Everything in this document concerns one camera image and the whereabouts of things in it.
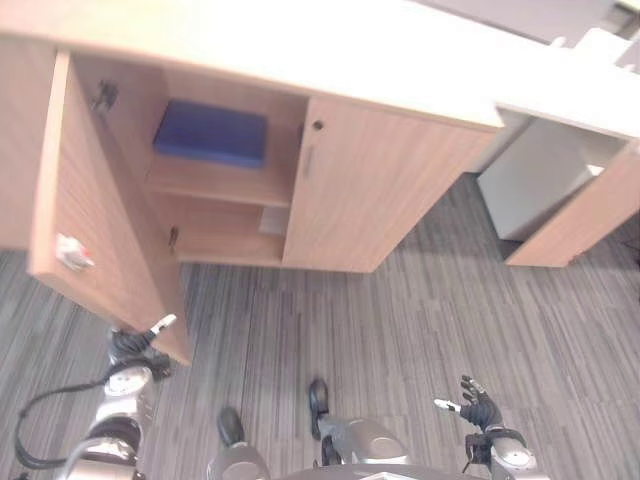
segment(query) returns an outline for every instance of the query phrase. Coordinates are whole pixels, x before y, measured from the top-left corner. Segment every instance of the wooden cabinet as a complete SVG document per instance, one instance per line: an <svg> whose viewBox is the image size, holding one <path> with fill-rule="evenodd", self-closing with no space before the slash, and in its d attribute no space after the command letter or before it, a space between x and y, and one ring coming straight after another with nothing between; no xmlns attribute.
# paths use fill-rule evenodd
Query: wooden cabinet
<svg viewBox="0 0 640 480"><path fill-rule="evenodd" d="M5 42L2 64L24 57ZM2 181L28 188L0 197L23 222L18 234L0 229L0 245L27 248L32 275L114 325L145 330L176 314L155 346L184 363L179 262L373 271L495 134L180 65L40 48L0 84L29 134L0 132ZM18 101L23 82L38 105ZM266 117L264 167L156 152L171 99ZM61 236L94 265L62 262Z"/></svg>
<svg viewBox="0 0 640 480"><path fill-rule="evenodd" d="M493 136L311 99L284 265L373 271Z"/></svg>

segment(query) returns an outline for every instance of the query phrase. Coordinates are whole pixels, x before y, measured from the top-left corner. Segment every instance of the black cable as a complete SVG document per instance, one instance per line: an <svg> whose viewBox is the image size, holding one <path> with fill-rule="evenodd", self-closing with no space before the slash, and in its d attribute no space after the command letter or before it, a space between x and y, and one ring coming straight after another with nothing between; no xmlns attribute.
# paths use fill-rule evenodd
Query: black cable
<svg viewBox="0 0 640 480"><path fill-rule="evenodd" d="M22 423L24 422L25 418L27 418L29 410L31 410L34 405L41 402L45 398L61 393L76 393L90 390L92 388L99 387L100 385L104 385L108 379L109 377L106 377L106 379L103 378L100 380L96 380L95 382L69 385L68 387L49 390L48 392L41 393L40 395L32 398L29 403L27 403L27 405L22 410L20 410L20 413L18 414L18 423L14 432L14 450L16 452L18 461L25 467L32 470L48 470L50 468L58 468L63 466L67 461L66 458L42 459L34 457L29 453L29 451L25 448L25 446L22 444L22 441L20 440L20 427L22 426Z"/></svg>
<svg viewBox="0 0 640 480"><path fill-rule="evenodd" d="M95 380L89 383L80 383L77 385L69 385L67 387L57 388L55 390L49 390L48 392L41 393L33 397L29 402L25 405L25 407L20 410L18 414L18 423L14 430L14 450L16 452L16 457L18 461L27 468L32 470L49 470L52 468L59 468L64 465L67 461L66 458L50 458L50 459L42 459L34 457L29 453L26 447L23 445L20 440L20 427L22 426L22 422L27 418L27 414L33 408L34 405L41 402L45 398L48 398L52 395L58 395L61 393L77 393L83 392L85 390L90 390L95 387L99 387L105 385L109 381L109 377L115 374L120 370L124 370L125 368L133 367L133 366L144 366L151 369L154 380L158 381L158 379L163 378L165 374L165 369L168 368L165 363L162 362L154 362L153 360L141 357L141 358L133 358L130 360L122 361L113 365L109 368L107 373L99 380Z"/></svg>

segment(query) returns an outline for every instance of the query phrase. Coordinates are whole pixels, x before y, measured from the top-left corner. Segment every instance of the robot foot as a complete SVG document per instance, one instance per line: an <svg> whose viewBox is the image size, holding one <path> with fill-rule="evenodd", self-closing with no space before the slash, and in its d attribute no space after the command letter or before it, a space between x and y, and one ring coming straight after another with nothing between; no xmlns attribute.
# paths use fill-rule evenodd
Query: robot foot
<svg viewBox="0 0 640 480"><path fill-rule="evenodd" d="M233 407L224 407L218 414L218 433L226 447L244 442L244 428L240 415Z"/></svg>
<svg viewBox="0 0 640 480"><path fill-rule="evenodd" d="M316 378L309 385L309 410L311 410L311 435L320 441L318 420L329 413L329 390L322 378Z"/></svg>

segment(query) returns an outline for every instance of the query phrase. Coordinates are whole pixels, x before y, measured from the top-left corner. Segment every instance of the door hinge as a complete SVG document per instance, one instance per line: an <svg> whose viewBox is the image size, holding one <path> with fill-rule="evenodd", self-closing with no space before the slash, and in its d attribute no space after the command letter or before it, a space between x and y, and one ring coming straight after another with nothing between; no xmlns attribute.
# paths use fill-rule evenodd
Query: door hinge
<svg viewBox="0 0 640 480"><path fill-rule="evenodd" d="M171 227L169 231L169 251L171 253L175 252L176 242L178 241L178 236L180 235L180 229L177 226Z"/></svg>
<svg viewBox="0 0 640 480"><path fill-rule="evenodd" d="M91 99L91 110L106 113L118 99L118 86L107 80L100 80L98 94Z"/></svg>

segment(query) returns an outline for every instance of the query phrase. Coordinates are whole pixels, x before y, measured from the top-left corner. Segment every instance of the open cabinet door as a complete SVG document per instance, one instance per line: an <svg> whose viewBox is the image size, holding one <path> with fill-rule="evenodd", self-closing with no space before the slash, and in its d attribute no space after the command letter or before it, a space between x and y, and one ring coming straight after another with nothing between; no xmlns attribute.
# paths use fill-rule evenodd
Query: open cabinet door
<svg viewBox="0 0 640 480"><path fill-rule="evenodd" d="M189 363L180 272L169 239L87 98L69 53L58 53L36 190L30 273L118 327L146 330L176 314L178 321L154 346ZM81 242L95 265L74 271L62 263L56 254L59 235Z"/></svg>

